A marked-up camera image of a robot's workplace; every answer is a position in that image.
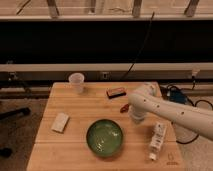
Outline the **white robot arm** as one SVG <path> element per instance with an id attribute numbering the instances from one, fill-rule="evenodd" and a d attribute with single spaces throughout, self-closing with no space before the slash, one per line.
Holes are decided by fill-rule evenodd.
<path id="1" fill-rule="evenodd" d="M 144 83 L 128 94 L 129 115 L 135 122 L 150 112 L 213 141 L 213 111 L 163 100 L 156 86 Z"/>

